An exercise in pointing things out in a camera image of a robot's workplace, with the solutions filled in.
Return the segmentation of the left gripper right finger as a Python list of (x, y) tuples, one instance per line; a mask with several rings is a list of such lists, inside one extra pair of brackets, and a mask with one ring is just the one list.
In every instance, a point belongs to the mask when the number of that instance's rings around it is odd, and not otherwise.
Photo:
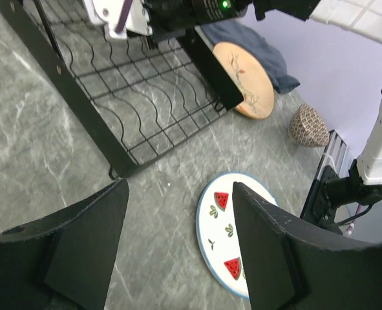
[(318, 228), (233, 185), (252, 309), (382, 309), (382, 243)]

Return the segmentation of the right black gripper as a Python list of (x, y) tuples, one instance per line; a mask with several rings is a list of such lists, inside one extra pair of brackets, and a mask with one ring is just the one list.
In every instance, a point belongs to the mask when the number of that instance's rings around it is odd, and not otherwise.
[(196, 26), (234, 19), (245, 15), (250, 1), (154, 0), (145, 1), (156, 42), (178, 37), (191, 58), (227, 110), (233, 110), (243, 95), (195, 29)]

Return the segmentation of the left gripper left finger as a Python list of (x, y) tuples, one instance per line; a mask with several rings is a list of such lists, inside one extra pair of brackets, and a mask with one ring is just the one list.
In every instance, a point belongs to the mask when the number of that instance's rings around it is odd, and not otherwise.
[(0, 309), (103, 309), (128, 198), (119, 179), (0, 233)]

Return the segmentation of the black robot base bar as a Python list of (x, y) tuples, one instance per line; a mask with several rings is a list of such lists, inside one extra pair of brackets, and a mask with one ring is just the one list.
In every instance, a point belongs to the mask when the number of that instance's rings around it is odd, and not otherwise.
[[(350, 225), (356, 219), (367, 214), (375, 203), (382, 200), (382, 185), (365, 185), (354, 160), (348, 176), (341, 178), (327, 165), (321, 179), (315, 179), (310, 187), (300, 218), (314, 226), (341, 234), (340, 227)], [(366, 209), (345, 220), (335, 222), (338, 208), (358, 203)]]

